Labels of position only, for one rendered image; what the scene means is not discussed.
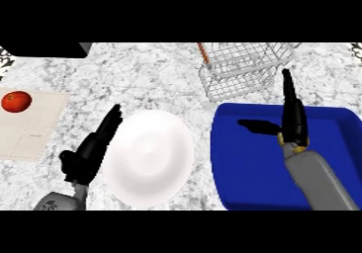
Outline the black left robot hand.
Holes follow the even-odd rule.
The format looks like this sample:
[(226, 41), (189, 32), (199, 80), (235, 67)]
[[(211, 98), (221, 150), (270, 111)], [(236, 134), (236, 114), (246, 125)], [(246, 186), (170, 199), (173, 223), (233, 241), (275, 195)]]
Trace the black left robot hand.
[(65, 150), (60, 153), (60, 170), (65, 173), (63, 180), (66, 182), (84, 186), (90, 184), (121, 123), (121, 106), (115, 104), (100, 122), (97, 130), (87, 135), (76, 151)]

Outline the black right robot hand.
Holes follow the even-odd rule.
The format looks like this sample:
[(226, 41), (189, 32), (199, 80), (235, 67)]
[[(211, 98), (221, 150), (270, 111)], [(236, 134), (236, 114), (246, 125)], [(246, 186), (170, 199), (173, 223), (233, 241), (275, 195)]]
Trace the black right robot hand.
[(297, 148), (306, 149), (309, 146), (307, 122), (301, 99), (297, 96), (291, 71), (282, 69), (283, 76), (283, 113), (282, 124), (276, 125), (263, 120), (239, 119), (238, 125), (252, 133), (275, 135), (282, 138), (282, 144), (294, 143)]

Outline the yellow squash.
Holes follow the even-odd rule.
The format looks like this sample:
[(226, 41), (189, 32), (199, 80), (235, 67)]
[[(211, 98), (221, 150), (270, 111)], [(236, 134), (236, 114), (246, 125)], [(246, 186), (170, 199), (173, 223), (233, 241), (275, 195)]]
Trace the yellow squash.
[(283, 156), (292, 156), (306, 151), (307, 146), (298, 146), (294, 142), (283, 142), (283, 138), (278, 136), (279, 146), (283, 149)]

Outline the blue plastic tray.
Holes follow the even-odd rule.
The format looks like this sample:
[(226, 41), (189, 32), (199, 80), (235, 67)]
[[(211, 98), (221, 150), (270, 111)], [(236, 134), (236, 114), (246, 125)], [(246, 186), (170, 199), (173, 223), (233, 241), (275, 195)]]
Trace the blue plastic tray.
[[(238, 125), (241, 119), (282, 122), (279, 105), (221, 104), (210, 132), (210, 161), (220, 202), (227, 210), (306, 211), (309, 204), (285, 168), (272, 135)], [(344, 108), (306, 107), (309, 149), (325, 158), (362, 209), (362, 121)]]

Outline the white round plate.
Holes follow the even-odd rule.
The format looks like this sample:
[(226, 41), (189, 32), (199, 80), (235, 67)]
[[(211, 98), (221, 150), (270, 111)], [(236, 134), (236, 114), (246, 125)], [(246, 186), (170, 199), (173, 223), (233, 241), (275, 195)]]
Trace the white round plate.
[(133, 114), (119, 125), (102, 164), (108, 188), (128, 206), (149, 208), (180, 191), (193, 162), (190, 131), (162, 110)]

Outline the beige placemat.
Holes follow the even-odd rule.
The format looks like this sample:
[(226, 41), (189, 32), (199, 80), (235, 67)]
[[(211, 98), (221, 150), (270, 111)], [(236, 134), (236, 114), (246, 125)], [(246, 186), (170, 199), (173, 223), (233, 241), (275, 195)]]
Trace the beige placemat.
[(0, 87), (0, 159), (35, 161), (41, 157), (68, 100), (68, 93), (28, 90), (29, 108), (8, 113), (1, 99), (10, 88)]

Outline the red tomato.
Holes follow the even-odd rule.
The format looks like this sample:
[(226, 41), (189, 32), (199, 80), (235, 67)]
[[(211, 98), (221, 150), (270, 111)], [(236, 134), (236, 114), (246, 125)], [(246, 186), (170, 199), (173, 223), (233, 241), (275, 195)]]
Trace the red tomato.
[(25, 91), (7, 93), (1, 99), (1, 108), (8, 113), (23, 112), (32, 104), (32, 97)]

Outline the black appliance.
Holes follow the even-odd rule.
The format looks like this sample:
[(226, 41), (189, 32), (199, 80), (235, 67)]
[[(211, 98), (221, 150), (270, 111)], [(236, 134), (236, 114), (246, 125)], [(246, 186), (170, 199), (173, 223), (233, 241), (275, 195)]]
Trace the black appliance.
[(0, 42), (4, 49), (20, 57), (85, 58), (90, 42)]

